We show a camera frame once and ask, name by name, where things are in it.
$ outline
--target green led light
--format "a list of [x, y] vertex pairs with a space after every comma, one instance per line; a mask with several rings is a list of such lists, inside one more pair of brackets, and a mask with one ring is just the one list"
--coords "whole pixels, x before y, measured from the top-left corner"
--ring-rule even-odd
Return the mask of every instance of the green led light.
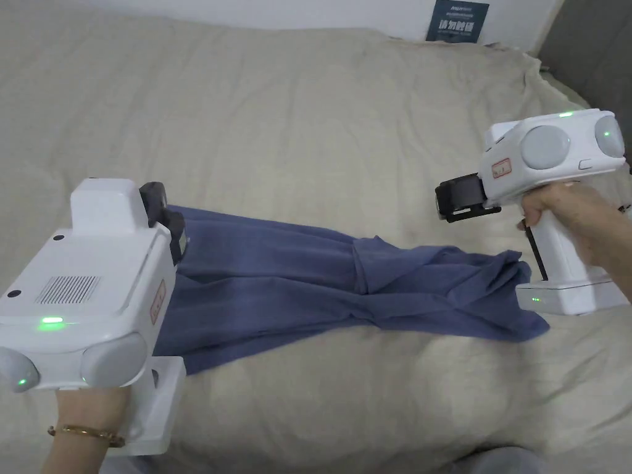
[[55, 324], [56, 322], [62, 322], [64, 319], [59, 316], [49, 316], [47, 318], [42, 318], [42, 322], [44, 324]]

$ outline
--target blue fabric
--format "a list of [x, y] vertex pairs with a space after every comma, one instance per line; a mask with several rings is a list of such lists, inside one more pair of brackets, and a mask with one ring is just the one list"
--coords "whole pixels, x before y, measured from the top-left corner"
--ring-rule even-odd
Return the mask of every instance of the blue fabric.
[[518, 307], [531, 271], [451, 246], [402, 250], [379, 237], [184, 207], [190, 237], [154, 355], [188, 374], [338, 327], [522, 342], [549, 325]]

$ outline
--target white wall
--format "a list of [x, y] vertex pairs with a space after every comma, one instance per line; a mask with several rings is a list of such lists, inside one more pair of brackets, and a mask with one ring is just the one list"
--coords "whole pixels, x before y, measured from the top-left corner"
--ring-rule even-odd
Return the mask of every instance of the white wall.
[[[380, 30], [420, 40], [434, 0], [58, 0], [124, 13], [250, 28], [353, 28]], [[540, 42], [562, 0], [487, 0], [490, 4], [479, 42], [500, 41], [530, 51]]]

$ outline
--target white handheld device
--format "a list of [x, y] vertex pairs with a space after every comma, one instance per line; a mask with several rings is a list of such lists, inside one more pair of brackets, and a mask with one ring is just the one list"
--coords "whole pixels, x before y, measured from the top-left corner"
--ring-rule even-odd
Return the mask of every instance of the white handheld device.
[[[554, 181], [581, 181], [624, 163], [624, 142], [612, 112], [590, 109], [499, 123], [485, 136], [479, 171], [435, 190], [448, 222], [499, 212]], [[550, 211], [527, 229], [542, 280], [518, 285], [522, 309], [580, 315], [629, 304], [600, 267], [585, 265], [566, 229]]]
[[161, 183], [86, 179], [57, 230], [0, 298], [0, 377], [14, 392], [131, 384], [126, 445], [167, 450], [185, 367], [152, 357], [186, 249]]

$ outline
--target red label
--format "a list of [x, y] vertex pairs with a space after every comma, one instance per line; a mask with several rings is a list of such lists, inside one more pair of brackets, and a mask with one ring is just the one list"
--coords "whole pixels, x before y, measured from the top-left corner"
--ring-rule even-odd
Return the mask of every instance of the red label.
[[158, 287], [158, 291], [156, 291], [152, 307], [149, 310], [149, 315], [152, 317], [152, 324], [156, 324], [165, 296], [167, 296], [167, 286], [164, 284], [164, 280], [162, 280], [160, 286]]
[[511, 161], [509, 158], [505, 158], [504, 160], [492, 165], [492, 176], [494, 179], [500, 178], [501, 176], [505, 176], [505, 174], [509, 173], [511, 173]]

